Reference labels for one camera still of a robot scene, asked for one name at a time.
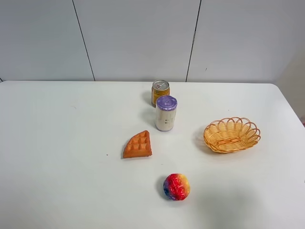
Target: oval woven basket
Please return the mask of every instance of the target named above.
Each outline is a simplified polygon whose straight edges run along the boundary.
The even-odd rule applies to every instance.
[[[204,141],[217,153],[232,153],[253,147],[261,131],[247,118],[224,118],[211,122],[204,130]]]

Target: colorful ball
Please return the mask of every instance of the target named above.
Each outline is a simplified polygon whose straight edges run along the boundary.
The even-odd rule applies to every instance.
[[[172,200],[184,200],[190,193],[190,184],[185,175],[170,174],[163,183],[163,190]]]

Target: purple cap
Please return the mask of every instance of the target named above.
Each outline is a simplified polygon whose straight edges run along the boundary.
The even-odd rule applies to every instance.
[[[177,100],[170,95],[164,95],[157,99],[157,106],[163,111],[172,111],[177,107]]]

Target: white table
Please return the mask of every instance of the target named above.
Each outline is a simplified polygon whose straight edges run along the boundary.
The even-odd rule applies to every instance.
[[[143,82],[0,83],[1,229],[304,229],[305,129],[271,84],[170,83],[175,126],[154,126]],[[212,153],[203,130],[247,117],[253,148]],[[152,156],[121,159],[148,130]],[[164,198],[185,174],[185,201]]]

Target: waffle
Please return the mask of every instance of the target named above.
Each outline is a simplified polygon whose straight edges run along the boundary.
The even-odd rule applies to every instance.
[[[151,142],[149,139],[149,132],[144,130],[141,133],[133,136],[124,149],[123,158],[151,156]]]

